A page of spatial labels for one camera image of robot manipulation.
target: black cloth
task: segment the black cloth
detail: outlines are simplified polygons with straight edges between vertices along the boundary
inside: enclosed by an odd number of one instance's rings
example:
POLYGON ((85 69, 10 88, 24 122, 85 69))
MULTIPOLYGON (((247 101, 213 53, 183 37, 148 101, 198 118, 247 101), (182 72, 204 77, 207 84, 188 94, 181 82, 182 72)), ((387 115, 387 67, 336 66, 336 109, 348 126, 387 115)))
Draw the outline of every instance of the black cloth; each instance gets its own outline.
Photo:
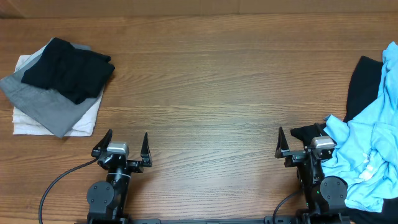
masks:
POLYGON ((39 61, 25 71, 21 82, 55 89, 75 104, 96 98, 109 80, 114 66, 110 56, 76 49, 71 43, 52 39, 39 61))
MULTIPOLYGON (((344 122, 351 121, 376 98, 381 81, 382 62, 377 62, 362 56, 353 72, 348 88, 347 113, 344 122)), ((311 140, 318 136, 314 125, 291 129, 292 136, 303 141, 304 146, 309 146, 311 140)), ((345 215, 357 224, 393 224, 398 223, 398 198, 384 199, 381 213, 365 212, 347 208, 345 215)))

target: clothing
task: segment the clothing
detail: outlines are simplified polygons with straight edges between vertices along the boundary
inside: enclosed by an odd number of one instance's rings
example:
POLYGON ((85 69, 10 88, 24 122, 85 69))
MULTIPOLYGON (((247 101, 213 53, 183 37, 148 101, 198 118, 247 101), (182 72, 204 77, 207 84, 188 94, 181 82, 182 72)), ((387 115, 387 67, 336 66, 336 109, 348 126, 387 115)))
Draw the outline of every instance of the clothing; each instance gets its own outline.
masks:
POLYGON ((52 39, 41 58, 25 71, 21 82, 54 89, 75 104, 96 98, 109 80, 114 66, 110 56, 76 49, 59 38, 52 39))
POLYGON ((348 184, 346 206, 381 212, 384 198, 398 197, 398 46, 383 51, 377 99, 348 123, 326 118, 327 134, 337 146, 322 163, 326 176, 348 184))
MULTIPOLYGON (((21 55, 16 65, 16 71, 21 69, 27 60, 32 60, 31 55, 21 55)), ((81 117, 81 119, 73 125, 72 129, 66 133, 66 136, 91 136, 93 134, 101 99, 102 94, 100 94, 95 104, 81 117)), ((13 134, 53 135, 37 121, 15 107, 12 115, 12 122, 14 123, 13 134)))
MULTIPOLYGON (((84 45, 74 44, 74 46, 79 49, 90 49, 84 45)), ((41 52, 37 52, 31 56, 31 60, 29 58, 23 64, 21 69, 0 80, 0 89, 16 108, 62 138, 93 106, 97 98, 87 98, 76 105, 56 90, 44 90, 21 83, 24 72, 39 61, 40 56, 41 52)))
MULTIPOLYGON (((381 68, 382 62, 364 56, 360 58, 349 83, 345 121, 352 120, 377 98, 381 68)), ((295 128, 290 132, 292 136, 303 141, 304 146, 309 146, 311 140, 318 136, 314 125, 295 128)), ((381 213, 348 208, 345 215, 349 215, 350 219, 357 224, 398 223, 397 209, 398 198, 384 199, 381 213)))

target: wooden table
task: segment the wooden table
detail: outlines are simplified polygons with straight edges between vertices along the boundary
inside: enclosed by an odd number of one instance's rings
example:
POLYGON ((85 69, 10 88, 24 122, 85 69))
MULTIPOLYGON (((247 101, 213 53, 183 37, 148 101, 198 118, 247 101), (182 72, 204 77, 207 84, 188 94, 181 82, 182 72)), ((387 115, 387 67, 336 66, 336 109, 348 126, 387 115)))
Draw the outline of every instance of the wooden table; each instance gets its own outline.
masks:
MULTIPOLYGON (((361 55, 377 60, 398 37, 398 14, 0 20, 0 77, 51 37, 112 56, 94 135, 13 136, 0 93, 0 223, 37 223, 39 200, 59 174, 91 159, 112 128, 139 158, 144 133, 154 166, 134 174, 134 218, 261 218, 297 189, 275 159, 277 129, 345 115, 361 55)), ((292 148, 301 142, 288 136, 292 148)), ((91 165, 62 179, 44 203, 45 223, 88 212, 86 191, 106 171, 91 165)), ((280 214, 294 214, 303 198, 280 214)))

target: black cable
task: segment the black cable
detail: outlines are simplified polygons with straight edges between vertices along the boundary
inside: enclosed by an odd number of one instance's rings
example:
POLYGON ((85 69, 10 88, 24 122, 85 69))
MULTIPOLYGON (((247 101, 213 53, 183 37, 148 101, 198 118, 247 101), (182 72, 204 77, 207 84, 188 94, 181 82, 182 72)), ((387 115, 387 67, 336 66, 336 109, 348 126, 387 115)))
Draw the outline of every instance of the black cable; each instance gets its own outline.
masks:
POLYGON ((59 177, 57 177, 51 184, 49 187, 47 187, 47 190, 45 190, 42 200, 40 201, 40 205, 39 205, 39 223, 43 224, 43 218, 42 218, 42 210, 43 210, 43 204, 44 204, 44 199, 47 196, 47 194, 49 193, 49 191, 51 190, 51 188, 58 182, 58 180, 60 180, 62 177, 65 177, 66 175, 70 174, 71 172, 78 170, 82 167, 88 166, 94 162, 96 162, 98 160, 98 158, 93 159, 92 161, 86 162, 85 164, 82 164, 80 166, 76 166, 75 168, 72 168, 66 172, 64 172, 63 174, 61 174, 59 177))
POLYGON ((273 224, 276 224, 275 222, 275 217, 276 217, 276 213, 278 212, 278 209, 289 199, 291 199, 292 197, 296 196, 297 194, 299 194, 302 190, 297 190, 295 192, 293 192, 291 195, 287 196, 285 199, 283 199, 283 201, 281 201, 278 206, 276 206, 275 210, 274 210, 274 214, 272 215, 272 222, 273 224))

